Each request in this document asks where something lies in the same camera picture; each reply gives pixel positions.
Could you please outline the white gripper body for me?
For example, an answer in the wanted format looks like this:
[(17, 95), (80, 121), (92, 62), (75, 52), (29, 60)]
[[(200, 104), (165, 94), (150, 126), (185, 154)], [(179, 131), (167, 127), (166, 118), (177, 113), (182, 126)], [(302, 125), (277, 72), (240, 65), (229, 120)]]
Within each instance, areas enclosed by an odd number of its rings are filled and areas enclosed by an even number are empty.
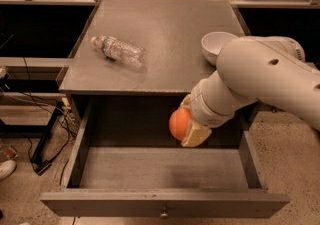
[(217, 71), (192, 89), (190, 112), (201, 125), (218, 128), (232, 119), (235, 112), (256, 102), (229, 89)]

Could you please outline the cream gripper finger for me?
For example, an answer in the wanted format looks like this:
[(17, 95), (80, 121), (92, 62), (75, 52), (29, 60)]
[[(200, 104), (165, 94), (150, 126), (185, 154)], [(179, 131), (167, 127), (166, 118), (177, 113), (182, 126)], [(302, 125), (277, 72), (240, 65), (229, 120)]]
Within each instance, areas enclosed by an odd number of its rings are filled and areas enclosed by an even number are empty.
[(180, 103), (180, 108), (190, 108), (190, 98), (191, 98), (191, 95), (187, 94), (182, 100), (182, 102)]
[(201, 145), (212, 133), (212, 130), (200, 123), (190, 120), (187, 124), (186, 136), (181, 145), (183, 147), (197, 147)]

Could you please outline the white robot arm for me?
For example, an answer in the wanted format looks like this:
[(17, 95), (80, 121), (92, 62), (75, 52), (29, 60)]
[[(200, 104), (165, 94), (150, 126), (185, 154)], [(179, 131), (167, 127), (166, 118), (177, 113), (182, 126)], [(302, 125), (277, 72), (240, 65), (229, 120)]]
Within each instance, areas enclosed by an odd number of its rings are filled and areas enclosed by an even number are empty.
[(320, 72), (287, 37), (237, 37), (218, 48), (216, 71), (182, 101), (191, 113), (181, 145), (196, 147), (254, 102), (275, 106), (320, 130)]

